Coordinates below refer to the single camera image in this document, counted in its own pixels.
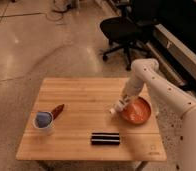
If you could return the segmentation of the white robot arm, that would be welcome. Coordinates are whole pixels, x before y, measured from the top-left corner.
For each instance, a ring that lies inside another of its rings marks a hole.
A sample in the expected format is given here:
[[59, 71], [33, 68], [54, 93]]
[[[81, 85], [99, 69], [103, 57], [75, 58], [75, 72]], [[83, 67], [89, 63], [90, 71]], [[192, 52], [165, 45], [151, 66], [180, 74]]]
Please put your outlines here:
[[179, 171], [196, 171], [196, 98], [158, 74], [156, 59], [137, 59], [131, 64], [132, 75], [121, 95], [124, 101], [136, 98], [144, 84], [182, 118], [183, 140], [179, 145]]

